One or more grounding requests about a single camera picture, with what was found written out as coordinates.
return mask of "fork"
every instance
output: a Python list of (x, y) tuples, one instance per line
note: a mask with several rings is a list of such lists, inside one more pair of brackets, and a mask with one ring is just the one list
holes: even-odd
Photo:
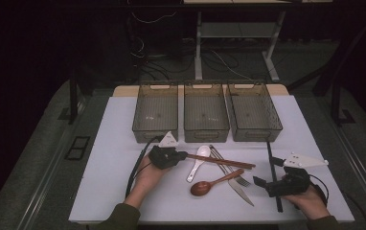
[[(218, 158), (218, 159), (224, 159), (221, 154), (219, 154), (219, 152), (216, 150), (216, 148), (214, 148), (213, 145), (210, 145), (210, 151), (211, 151), (211, 154), (215, 157), (215, 158)], [(231, 168), (231, 166), (225, 166), (230, 172), (233, 172), (233, 169)], [(241, 184), (242, 186), (244, 187), (248, 187), (249, 185), (251, 185), (251, 183), (249, 181), (247, 181), (246, 179), (244, 179), (242, 176), (237, 176), (234, 178), (235, 180), (237, 180), (237, 182), (239, 184)]]

